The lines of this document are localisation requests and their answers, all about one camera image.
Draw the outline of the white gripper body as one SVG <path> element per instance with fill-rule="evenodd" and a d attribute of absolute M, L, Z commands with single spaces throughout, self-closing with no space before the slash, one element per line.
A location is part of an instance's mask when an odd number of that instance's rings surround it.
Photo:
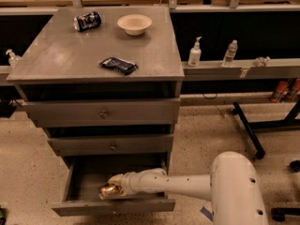
<path fill-rule="evenodd" d="M 133 195 L 135 194 L 135 190 L 132 188 L 130 179 L 133 178 L 135 175 L 135 172 L 127 172 L 123 175 L 123 177 L 121 178 L 121 188 L 123 190 L 123 192 L 126 195 Z"/>

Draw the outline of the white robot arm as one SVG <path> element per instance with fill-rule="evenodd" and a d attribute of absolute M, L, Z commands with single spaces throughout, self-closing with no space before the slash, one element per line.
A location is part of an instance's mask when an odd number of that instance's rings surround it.
<path fill-rule="evenodd" d="M 256 170 L 239 153 L 219 154 L 205 175 L 169 176 L 152 169 L 118 174 L 109 183 L 123 195 L 171 192 L 207 200 L 214 225 L 269 225 Z"/>

